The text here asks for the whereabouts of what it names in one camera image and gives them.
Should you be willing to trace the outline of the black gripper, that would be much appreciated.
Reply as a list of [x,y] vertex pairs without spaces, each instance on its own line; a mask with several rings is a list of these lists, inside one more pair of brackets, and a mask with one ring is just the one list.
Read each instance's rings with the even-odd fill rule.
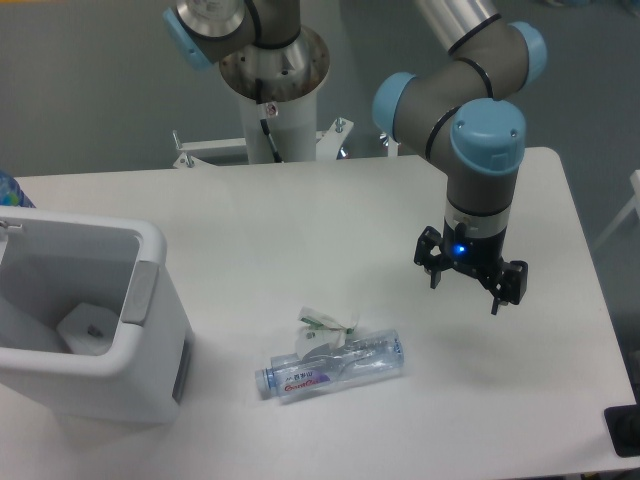
[[414,263],[430,277],[430,288],[436,289],[441,274],[452,267],[460,273],[481,274],[481,285],[491,293],[491,314],[501,306],[519,305],[527,290],[528,263],[522,260],[503,260],[502,249],[506,229],[496,235],[472,238],[461,229],[444,224],[443,237],[427,226],[417,240]]

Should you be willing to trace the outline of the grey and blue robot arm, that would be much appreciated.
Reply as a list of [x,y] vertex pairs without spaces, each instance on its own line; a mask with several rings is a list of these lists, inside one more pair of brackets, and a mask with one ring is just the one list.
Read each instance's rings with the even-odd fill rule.
[[[418,9],[450,57],[436,74],[400,72],[378,88],[376,126],[445,174],[442,229],[419,236],[414,261],[437,285],[455,270],[480,282],[495,306],[518,304],[528,266],[502,248],[526,121],[511,94],[547,63],[541,34],[507,23],[489,1],[421,1]],[[326,44],[301,21],[296,1],[177,1],[163,15],[169,35],[197,70],[217,66],[244,109],[253,163],[316,156],[313,100],[329,71]]]

